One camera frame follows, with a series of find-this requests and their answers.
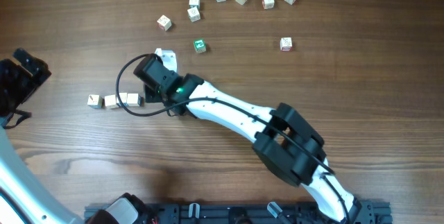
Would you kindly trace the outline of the wooden block blue side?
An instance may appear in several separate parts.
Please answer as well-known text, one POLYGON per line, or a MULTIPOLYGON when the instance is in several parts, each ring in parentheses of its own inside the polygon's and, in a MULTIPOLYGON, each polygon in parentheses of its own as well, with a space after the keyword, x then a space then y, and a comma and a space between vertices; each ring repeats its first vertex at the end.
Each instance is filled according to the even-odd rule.
POLYGON ((142 98, 138 93, 127 93, 127 106, 140 107, 142 104, 142 98))

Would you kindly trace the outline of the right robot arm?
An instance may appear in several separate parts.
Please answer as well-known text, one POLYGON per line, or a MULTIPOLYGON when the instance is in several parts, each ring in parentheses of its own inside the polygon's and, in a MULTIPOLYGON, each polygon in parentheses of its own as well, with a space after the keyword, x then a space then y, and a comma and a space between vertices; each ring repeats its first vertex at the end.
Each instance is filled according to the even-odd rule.
POLYGON ((153 53, 142 56, 134 74, 166 112, 213 121, 251 141, 267 169, 291 186, 303 186, 325 217, 337 223, 356 220, 361 205, 328 166, 323 138, 290 105, 246 103, 198 76, 179 76, 153 53))

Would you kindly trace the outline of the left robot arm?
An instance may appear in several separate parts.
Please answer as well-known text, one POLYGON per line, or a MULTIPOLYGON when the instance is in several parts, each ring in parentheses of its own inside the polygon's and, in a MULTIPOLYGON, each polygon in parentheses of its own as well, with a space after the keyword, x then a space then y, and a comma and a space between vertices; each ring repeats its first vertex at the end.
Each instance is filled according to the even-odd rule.
POLYGON ((83 220, 59 203, 23 163, 8 139, 7 130, 32 117, 19 110, 34 92, 51 76, 47 63, 23 48, 10 59, 1 61, 1 214, 2 223, 154 223, 153 210, 129 193, 118 197, 109 207, 97 210, 83 220))

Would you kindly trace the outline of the wooden block hammer picture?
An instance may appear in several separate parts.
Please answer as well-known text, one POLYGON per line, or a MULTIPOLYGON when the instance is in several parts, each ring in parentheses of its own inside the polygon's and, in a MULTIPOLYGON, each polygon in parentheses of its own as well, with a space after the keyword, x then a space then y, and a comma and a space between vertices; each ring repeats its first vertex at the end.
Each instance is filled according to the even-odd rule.
POLYGON ((102 108, 103 98, 98 94, 90 94, 88 96, 87 105, 92 108, 102 108))

